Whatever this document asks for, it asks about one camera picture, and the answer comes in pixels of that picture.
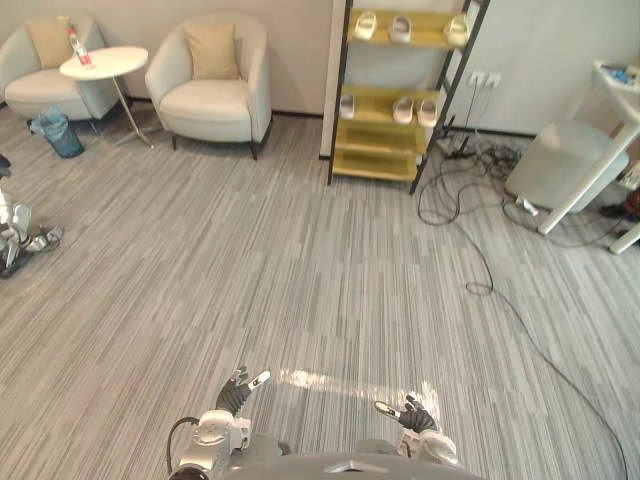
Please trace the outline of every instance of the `beige cushion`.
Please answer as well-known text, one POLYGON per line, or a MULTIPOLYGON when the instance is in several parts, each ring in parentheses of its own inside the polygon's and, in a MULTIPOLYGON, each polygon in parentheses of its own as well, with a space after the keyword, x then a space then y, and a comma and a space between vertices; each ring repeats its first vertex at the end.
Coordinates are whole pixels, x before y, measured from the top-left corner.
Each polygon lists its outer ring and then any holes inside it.
POLYGON ((56 105, 72 120, 91 118, 78 83, 57 68, 38 70, 14 80, 7 85, 5 97, 11 109, 25 118, 35 118, 51 105, 56 105))
POLYGON ((33 18, 25 25, 38 52, 41 68, 58 68, 73 55, 67 22, 57 18, 33 18))
POLYGON ((193 59, 194 80, 237 80, 233 25, 188 23, 184 35, 193 59))
POLYGON ((159 112, 169 130, 214 142, 251 140, 249 86, 243 80, 191 80, 171 90, 159 112))

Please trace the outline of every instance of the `blue trash bag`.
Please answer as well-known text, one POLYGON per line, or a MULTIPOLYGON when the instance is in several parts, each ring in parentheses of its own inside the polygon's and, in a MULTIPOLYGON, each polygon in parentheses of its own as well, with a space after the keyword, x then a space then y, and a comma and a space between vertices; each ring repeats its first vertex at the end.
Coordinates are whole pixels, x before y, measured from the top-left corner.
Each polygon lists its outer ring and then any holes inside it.
POLYGON ((84 147, 69 123, 69 117, 56 106, 40 112, 29 128, 42 135, 62 158, 72 158, 84 152, 84 147))

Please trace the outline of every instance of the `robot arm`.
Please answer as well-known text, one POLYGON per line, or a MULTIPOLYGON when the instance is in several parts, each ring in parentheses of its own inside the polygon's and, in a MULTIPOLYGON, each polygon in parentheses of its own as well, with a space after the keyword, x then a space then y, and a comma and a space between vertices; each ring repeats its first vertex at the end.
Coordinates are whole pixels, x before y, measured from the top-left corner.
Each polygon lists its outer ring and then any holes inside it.
POLYGON ((213 480, 224 474, 233 450, 244 450, 251 441, 251 421, 235 415, 251 392, 270 376, 265 371, 247 383, 245 367, 233 373, 218 395, 216 409, 198 421, 191 443, 169 480, 213 480))
POLYGON ((399 412, 383 402, 375 402, 376 410, 393 418, 404 428, 398 453, 448 466, 458 465, 456 445, 442 434, 433 417, 411 395, 407 395, 406 411, 399 412))
MULTIPOLYGON (((11 175, 11 163, 0 155, 0 178, 11 175)), ((63 230, 40 229, 34 236, 29 235, 31 209, 0 188, 0 276, 9 277, 32 253, 56 248, 62 239, 63 230)))

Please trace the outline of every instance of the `bottle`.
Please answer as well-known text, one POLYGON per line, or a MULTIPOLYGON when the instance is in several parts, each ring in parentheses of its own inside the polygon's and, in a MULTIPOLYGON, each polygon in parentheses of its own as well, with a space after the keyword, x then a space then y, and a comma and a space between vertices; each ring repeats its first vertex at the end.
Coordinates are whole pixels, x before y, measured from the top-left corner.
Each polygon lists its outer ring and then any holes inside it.
POLYGON ((67 27, 67 33, 69 34, 69 43, 71 44, 71 48, 73 48, 73 52, 77 55, 80 63, 85 67, 92 66, 89 52, 87 52, 87 49, 82 45, 82 43, 80 43, 80 40, 78 40, 76 29, 71 23, 69 23, 69 26, 67 27))

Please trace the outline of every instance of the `white stool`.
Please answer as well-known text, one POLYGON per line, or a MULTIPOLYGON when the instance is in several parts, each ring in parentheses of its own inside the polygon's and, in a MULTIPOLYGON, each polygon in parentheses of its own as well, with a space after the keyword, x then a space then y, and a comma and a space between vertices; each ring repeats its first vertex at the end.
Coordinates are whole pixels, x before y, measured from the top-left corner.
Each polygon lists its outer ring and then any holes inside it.
MULTIPOLYGON (((567 120, 545 127, 507 178, 507 191, 534 205, 553 210, 571 194, 612 140, 586 123, 567 120)), ((573 205, 570 212, 586 207, 629 163, 622 152, 573 205)))

